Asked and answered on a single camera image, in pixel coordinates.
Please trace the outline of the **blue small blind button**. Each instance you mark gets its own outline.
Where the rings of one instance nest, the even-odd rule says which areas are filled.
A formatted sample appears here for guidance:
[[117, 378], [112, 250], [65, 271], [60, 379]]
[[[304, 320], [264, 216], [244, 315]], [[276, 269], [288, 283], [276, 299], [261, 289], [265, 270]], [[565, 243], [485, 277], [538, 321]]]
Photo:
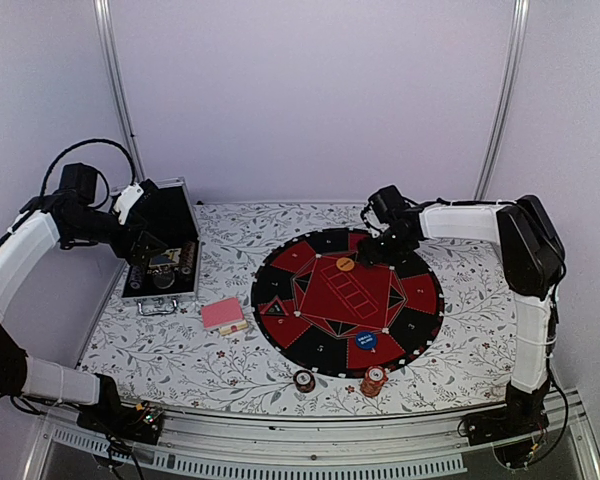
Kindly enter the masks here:
[[360, 332], [355, 336], [355, 345], [364, 351], [374, 351], [378, 344], [376, 334], [368, 331]]

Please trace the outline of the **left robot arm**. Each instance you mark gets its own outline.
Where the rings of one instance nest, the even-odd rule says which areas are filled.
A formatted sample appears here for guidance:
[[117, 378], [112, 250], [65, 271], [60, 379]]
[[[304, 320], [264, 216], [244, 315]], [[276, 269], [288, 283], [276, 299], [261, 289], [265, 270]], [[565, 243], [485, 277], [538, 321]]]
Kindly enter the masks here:
[[81, 428], [100, 432], [116, 445], [155, 445], [163, 428], [159, 407], [124, 404], [110, 376], [37, 358], [4, 326], [21, 287], [53, 250], [106, 244], [117, 258], [141, 267], [166, 250], [151, 218], [160, 207], [159, 187], [139, 179], [135, 170], [130, 174], [111, 206], [104, 207], [96, 200], [103, 174], [85, 163], [67, 164], [58, 187], [50, 191], [43, 183], [0, 237], [0, 398], [29, 415], [67, 406], [77, 411]]

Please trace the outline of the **orange poker chip stack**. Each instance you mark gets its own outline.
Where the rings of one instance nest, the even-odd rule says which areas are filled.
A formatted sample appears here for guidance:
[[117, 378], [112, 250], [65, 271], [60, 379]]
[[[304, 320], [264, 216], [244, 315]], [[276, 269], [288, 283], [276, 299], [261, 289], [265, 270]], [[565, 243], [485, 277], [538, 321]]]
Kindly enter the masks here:
[[380, 394], [387, 380], [388, 377], [383, 367], [371, 366], [365, 372], [365, 376], [360, 383], [360, 391], [365, 397], [376, 397]]

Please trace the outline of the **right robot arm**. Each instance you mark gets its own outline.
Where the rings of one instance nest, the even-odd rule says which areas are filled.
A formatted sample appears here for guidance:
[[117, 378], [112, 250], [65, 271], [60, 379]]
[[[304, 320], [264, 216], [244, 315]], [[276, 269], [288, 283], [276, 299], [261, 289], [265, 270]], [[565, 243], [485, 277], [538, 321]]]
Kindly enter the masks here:
[[526, 470], [548, 457], [553, 449], [542, 444], [548, 426], [544, 399], [559, 387], [550, 362], [559, 322], [558, 289], [567, 268], [564, 246], [540, 199], [416, 203], [390, 185], [369, 197], [360, 218], [375, 233], [359, 245], [367, 267], [397, 265], [422, 241], [439, 238], [482, 241], [499, 250], [515, 308], [514, 367], [504, 406], [468, 414], [459, 426], [471, 445], [501, 441], [494, 455], [510, 471]]

